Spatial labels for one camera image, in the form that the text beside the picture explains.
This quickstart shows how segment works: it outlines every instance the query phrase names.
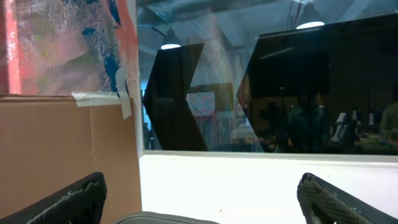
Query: colorful painted canvas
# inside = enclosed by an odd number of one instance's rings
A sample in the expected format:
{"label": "colorful painted canvas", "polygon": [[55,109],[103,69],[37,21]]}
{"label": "colorful painted canvas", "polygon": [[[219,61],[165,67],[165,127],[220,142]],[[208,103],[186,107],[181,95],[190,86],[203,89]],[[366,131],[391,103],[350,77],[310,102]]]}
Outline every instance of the colorful painted canvas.
{"label": "colorful painted canvas", "polygon": [[136,80],[137,35],[127,0],[3,4],[6,17],[0,17],[0,24],[6,26],[7,59],[0,56],[0,91],[24,95],[117,91],[115,74],[120,68],[127,80]]}

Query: cardboard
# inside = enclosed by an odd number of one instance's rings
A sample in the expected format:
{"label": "cardboard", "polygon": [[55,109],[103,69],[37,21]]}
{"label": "cardboard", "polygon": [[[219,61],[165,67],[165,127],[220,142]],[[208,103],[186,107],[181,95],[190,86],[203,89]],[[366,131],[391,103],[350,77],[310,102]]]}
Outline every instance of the cardboard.
{"label": "cardboard", "polygon": [[94,171],[108,188],[102,223],[141,211],[134,115],[70,97],[0,97],[0,218]]}

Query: white wall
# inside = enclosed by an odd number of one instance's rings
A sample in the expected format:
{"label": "white wall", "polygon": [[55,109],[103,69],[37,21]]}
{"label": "white wall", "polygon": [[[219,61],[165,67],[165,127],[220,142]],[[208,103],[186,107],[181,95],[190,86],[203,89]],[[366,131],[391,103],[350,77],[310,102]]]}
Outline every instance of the white wall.
{"label": "white wall", "polygon": [[144,155],[139,159],[142,209],[219,223],[305,223],[296,190],[302,175],[311,172],[398,218],[394,157],[246,157]]}

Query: window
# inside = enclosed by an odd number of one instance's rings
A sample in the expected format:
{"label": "window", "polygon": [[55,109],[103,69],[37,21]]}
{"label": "window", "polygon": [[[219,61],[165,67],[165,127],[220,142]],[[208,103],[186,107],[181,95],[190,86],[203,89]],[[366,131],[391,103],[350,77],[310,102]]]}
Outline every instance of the window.
{"label": "window", "polygon": [[395,1],[137,3],[145,149],[398,154]]}

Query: pendant light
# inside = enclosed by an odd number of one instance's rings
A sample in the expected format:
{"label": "pendant light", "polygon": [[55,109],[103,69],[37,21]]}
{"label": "pendant light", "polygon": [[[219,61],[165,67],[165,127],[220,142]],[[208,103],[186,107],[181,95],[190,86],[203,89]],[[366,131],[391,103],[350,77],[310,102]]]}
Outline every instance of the pendant light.
{"label": "pendant light", "polygon": [[161,46],[162,50],[173,49],[181,47],[181,42],[175,35],[174,30],[171,28],[167,31],[167,35],[164,37],[163,45]]}
{"label": "pendant light", "polygon": [[304,7],[303,14],[298,19],[296,29],[304,29],[309,27],[323,26],[325,23],[322,21],[322,17],[313,4],[308,3]]}

